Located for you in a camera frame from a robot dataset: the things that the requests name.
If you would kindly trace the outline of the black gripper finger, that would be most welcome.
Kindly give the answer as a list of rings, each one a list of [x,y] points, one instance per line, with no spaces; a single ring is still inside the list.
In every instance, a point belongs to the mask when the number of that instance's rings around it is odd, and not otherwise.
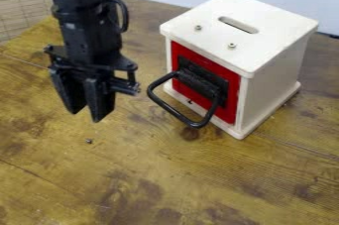
[[[84,99],[90,119],[97,123],[114,108],[114,93],[106,89],[106,82],[97,78],[84,81]]]
[[[68,111],[72,114],[77,114],[85,107],[85,92],[82,85],[64,69],[52,66],[49,68],[49,74],[56,91]]]

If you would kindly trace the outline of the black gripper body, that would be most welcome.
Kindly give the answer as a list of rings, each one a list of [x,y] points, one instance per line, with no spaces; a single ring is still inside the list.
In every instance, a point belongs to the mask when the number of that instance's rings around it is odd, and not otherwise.
[[[50,58],[49,70],[68,73],[76,81],[97,77],[105,82],[105,92],[120,92],[126,95],[136,95],[140,92],[140,84],[134,78],[137,64],[121,53],[108,54],[106,61],[98,63],[72,62],[62,46],[46,45],[43,53]]]

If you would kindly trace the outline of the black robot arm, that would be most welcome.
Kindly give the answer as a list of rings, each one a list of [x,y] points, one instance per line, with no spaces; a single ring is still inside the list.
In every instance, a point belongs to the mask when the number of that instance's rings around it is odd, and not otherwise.
[[[128,29],[128,9],[121,0],[53,0],[64,43],[46,46],[49,73],[68,111],[89,110],[100,121],[114,107],[117,92],[133,95],[137,64],[120,52]]]

